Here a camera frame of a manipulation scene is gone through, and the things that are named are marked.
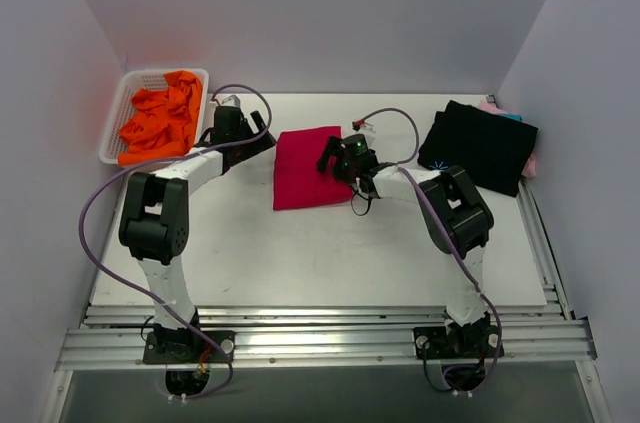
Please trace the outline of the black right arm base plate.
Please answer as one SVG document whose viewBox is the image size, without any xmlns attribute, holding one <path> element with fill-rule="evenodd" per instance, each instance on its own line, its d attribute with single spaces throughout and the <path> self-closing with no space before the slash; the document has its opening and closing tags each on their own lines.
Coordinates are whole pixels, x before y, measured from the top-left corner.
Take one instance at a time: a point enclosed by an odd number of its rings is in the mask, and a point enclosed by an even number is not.
<svg viewBox="0 0 640 423">
<path fill-rule="evenodd" d="M 483 359 L 504 356 L 497 344 L 497 328 L 433 326 L 412 329 L 417 358 L 426 360 Z"/>
</svg>

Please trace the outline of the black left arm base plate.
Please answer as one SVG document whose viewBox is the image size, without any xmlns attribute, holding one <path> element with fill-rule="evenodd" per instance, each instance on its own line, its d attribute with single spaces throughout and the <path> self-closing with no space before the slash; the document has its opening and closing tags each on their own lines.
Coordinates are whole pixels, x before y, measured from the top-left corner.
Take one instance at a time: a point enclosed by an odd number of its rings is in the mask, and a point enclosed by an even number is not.
<svg viewBox="0 0 640 423">
<path fill-rule="evenodd" d="M 187 363 L 224 363 L 233 359 L 236 333 L 227 330 L 204 331 L 221 350 L 211 349 L 207 358 L 203 354 L 210 345 L 188 329 L 166 330 L 154 328 L 146 337 L 142 361 L 149 365 Z"/>
</svg>

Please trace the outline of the crimson red t-shirt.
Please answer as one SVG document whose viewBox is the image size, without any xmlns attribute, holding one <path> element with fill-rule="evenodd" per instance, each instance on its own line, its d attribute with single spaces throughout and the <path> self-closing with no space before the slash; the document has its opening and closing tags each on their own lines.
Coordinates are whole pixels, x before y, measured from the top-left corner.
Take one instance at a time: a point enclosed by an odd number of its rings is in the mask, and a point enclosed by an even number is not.
<svg viewBox="0 0 640 423">
<path fill-rule="evenodd" d="M 273 171 L 274 211 L 316 208 L 346 203 L 351 189 L 316 164 L 330 137 L 342 136 L 339 126 L 282 132 Z"/>
</svg>

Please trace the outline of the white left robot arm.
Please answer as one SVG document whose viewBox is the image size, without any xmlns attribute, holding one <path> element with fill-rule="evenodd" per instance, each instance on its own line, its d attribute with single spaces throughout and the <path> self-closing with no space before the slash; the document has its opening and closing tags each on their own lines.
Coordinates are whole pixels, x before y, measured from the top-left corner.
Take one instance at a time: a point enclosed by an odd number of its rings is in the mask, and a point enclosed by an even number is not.
<svg viewBox="0 0 640 423">
<path fill-rule="evenodd" d="M 259 111 L 245 116 L 234 105 L 214 111 L 188 155 L 152 172 L 134 172 L 127 183 L 119 241 L 142 268 L 154 304 L 153 335 L 179 362 L 194 360 L 202 338 L 199 316 L 184 277 L 181 255 L 189 238 L 189 198 L 209 181 L 276 144 Z"/>
</svg>

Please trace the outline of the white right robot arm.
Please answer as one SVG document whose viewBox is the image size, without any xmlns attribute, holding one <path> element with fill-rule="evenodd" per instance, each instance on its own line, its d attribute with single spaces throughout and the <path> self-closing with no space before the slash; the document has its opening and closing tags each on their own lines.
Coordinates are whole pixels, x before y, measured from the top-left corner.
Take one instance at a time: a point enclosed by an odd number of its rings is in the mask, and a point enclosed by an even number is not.
<svg viewBox="0 0 640 423">
<path fill-rule="evenodd" d="M 466 171 L 459 166 L 413 170 L 381 163 L 363 135 L 331 136 L 316 163 L 320 173 L 349 185 L 370 202 L 394 199 L 420 207 L 431 241 L 450 256 L 445 314 L 454 323 L 444 343 L 455 355 L 469 354 L 480 343 L 475 323 L 488 317 L 483 259 L 494 217 Z"/>
</svg>

